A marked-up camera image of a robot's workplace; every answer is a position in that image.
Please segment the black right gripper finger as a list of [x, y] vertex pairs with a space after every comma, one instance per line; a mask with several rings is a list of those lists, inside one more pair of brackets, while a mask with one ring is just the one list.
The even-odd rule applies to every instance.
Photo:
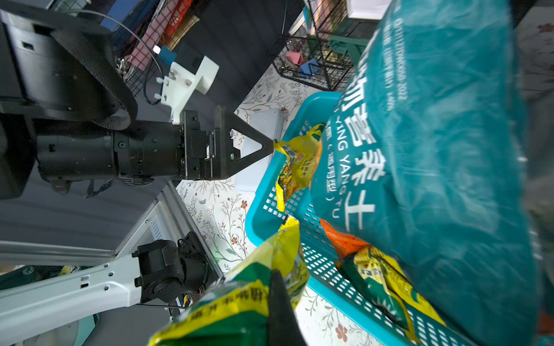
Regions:
[[271, 272], [268, 311], [267, 345], [307, 345], [297, 323], [287, 287], [279, 270]]

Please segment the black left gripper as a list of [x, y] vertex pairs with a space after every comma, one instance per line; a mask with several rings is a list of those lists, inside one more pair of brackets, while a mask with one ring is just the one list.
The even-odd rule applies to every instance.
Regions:
[[[92, 122], [35, 121], [38, 170], [48, 182], [198, 178], [208, 139], [196, 111], [183, 125], [136, 121], [123, 131]], [[229, 111], [214, 110], [213, 180], [226, 180], [274, 152], [274, 140]]]

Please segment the yellow green bag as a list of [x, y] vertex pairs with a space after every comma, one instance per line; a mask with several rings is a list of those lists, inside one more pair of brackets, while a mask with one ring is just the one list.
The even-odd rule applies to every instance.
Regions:
[[293, 310], [310, 274], [300, 223], [288, 217], [276, 234], [210, 286], [189, 310], [158, 331], [150, 345], [267, 345], [271, 272], [279, 270]]
[[286, 210], [286, 204], [296, 192], [310, 186], [317, 167], [316, 156], [321, 147], [324, 129], [325, 124], [320, 123], [304, 136], [297, 136], [288, 142], [274, 143], [274, 150], [286, 157], [275, 184], [279, 212]]

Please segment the teal plastic basket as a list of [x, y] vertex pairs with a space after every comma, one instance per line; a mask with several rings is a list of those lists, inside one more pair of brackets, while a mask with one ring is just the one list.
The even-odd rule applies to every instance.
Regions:
[[[313, 125], [326, 122], [339, 97], [340, 94], [336, 92], [318, 92], [308, 97], [281, 138], [288, 141], [306, 134]], [[329, 336], [333, 334], [334, 340], [338, 338], [338, 332], [344, 336], [344, 328], [348, 330], [349, 340], [352, 340], [351, 337], [356, 339], [365, 336], [359, 340], [362, 343], [356, 343], [357, 345], [476, 345], [461, 334], [408, 307], [416, 337], [421, 341], [412, 343], [384, 312], [361, 296], [336, 270], [335, 261], [338, 261], [338, 256], [315, 215], [310, 191], [306, 189], [297, 193], [292, 198], [292, 206], [287, 206], [284, 213], [278, 212], [275, 183], [284, 160], [283, 154], [273, 155], [248, 211], [246, 231], [249, 240], [255, 246], [260, 246], [278, 231], [286, 215], [300, 222], [302, 250], [311, 275], [307, 288], [332, 307], [330, 312], [313, 312], [310, 316], [301, 317], [302, 311], [309, 315], [314, 309], [305, 311], [299, 305], [297, 316], [302, 321], [311, 323], [315, 322], [316, 317], [323, 317], [323, 321], [328, 322], [325, 330]], [[338, 321], [336, 317], [339, 311], [350, 323]]]

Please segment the teal fertilizer bag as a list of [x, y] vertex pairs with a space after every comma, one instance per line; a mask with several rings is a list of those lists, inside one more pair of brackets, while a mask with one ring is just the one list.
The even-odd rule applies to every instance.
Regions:
[[350, 234], [336, 231], [327, 221], [320, 224], [334, 246], [338, 272], [374, 307], [418, 342], [408, 306], [446, 326], [434, 307], [411, 285], [398, 262], [378, 248]]
[[533, 345], [526, 111], [507, 1], [393, 1], [327, 122], [315, 213], [479, 345]]

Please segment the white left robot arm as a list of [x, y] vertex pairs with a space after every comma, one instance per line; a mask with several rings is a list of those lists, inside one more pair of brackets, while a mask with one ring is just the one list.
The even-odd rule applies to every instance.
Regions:
[[[20, 197], [33, 169], [59, 194], [86, 180], [147, 185], [155, 177], [224, 180], [273, 151], [273, 141], [225, 108], [203, 131], [186, 110], [218, 66], [173, 65], [160, 79], [167, 123], [140, 121], [117, 72], [111, 32], [99, 24], [13, 1], [1, 3], [1, 198]], [[197, 243], [157, 240], [112, 262], [1, 292], [1, 344], [13, 345], [104, 311], [164, 308], [200, 291], [209, 265]]]

